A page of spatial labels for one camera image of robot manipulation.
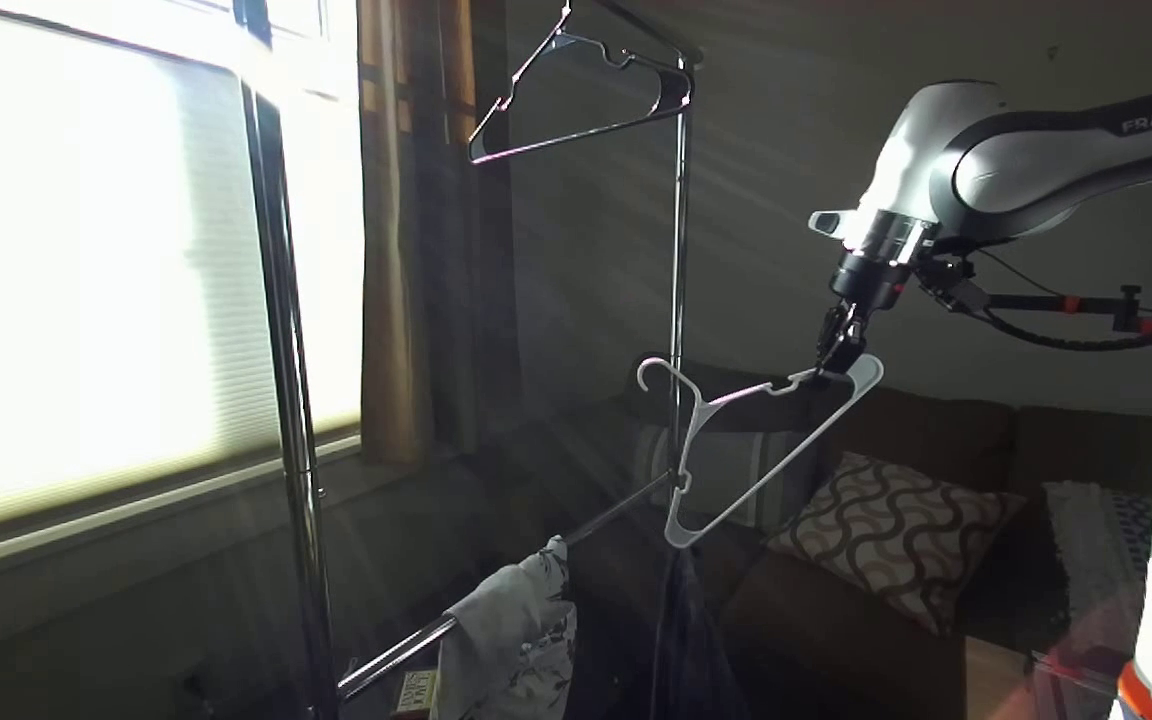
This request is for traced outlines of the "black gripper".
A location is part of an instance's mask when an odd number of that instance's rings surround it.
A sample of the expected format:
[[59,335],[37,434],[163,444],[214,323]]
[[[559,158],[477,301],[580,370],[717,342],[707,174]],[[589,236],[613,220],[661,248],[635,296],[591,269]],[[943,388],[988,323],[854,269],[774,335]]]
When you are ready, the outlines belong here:
[[846,377],[866,350],[874,313],[900,296],[929,224],[900,213],[815,213],[811,233],[842,248],[815,369]]

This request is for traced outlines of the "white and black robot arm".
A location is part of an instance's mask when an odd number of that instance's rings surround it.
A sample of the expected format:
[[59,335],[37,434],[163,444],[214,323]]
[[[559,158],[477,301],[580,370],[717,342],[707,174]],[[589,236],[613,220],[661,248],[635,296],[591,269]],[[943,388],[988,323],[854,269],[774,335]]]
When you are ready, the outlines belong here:
[[968,256],[1065,224],[1088,196],[1152,183],[1152,93],[1099,107],[1016,112],[993,83],[907,97],[854,207],[810,227],[842,245],[819,369],[850,370],[869,319],[915,279],[993,323]]

